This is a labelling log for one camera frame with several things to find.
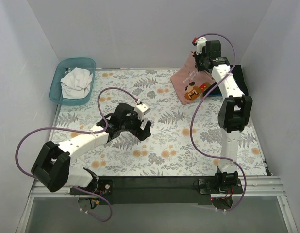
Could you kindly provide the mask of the pink t shirt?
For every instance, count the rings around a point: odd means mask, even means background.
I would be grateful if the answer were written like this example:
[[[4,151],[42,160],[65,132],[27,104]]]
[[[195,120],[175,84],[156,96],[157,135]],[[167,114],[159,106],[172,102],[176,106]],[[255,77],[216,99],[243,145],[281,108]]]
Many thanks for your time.
[[[191,52],[182,68],[170,78],[183,105],[203,96],[215,83],[215,80],[207,71],[197,71],[195,65],[195,59]]]

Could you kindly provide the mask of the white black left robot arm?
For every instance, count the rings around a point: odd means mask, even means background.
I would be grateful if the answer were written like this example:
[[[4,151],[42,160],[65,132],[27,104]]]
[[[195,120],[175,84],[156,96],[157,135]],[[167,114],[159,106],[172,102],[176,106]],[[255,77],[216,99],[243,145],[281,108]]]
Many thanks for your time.
[[[145,103],[132,107],[120,103],[113,113],[93,126],[88,134],[80,134],[75,138],[53,143],[45,143],[33,164],[31,173],[50,191],[56,192],[64,186],[77,186],[87,192],[99,194],[99,177],[88,168],[75,168],[72,162],[90,150],[107,144],[120,136],[122,132],[130,132],[139,141],[150,137],[151,122],[141,127],[144,116],[150,111]]]

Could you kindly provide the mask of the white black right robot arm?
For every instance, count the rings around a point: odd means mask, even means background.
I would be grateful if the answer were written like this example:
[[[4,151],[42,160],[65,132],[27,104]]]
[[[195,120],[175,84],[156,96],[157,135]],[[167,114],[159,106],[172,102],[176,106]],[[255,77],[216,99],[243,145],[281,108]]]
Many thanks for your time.
[[[242,193],[236,165],[238,143],[250,119],[251,96],[245,95],[238,87],[226,57],[221,56],[221,43],[218,40],[195,38],[196,51],[193,57],[198,71],[210,71],[223,97],[223,104],[217,120],[221,128],[221,154],[214,176],[199,179],[201,194]]]

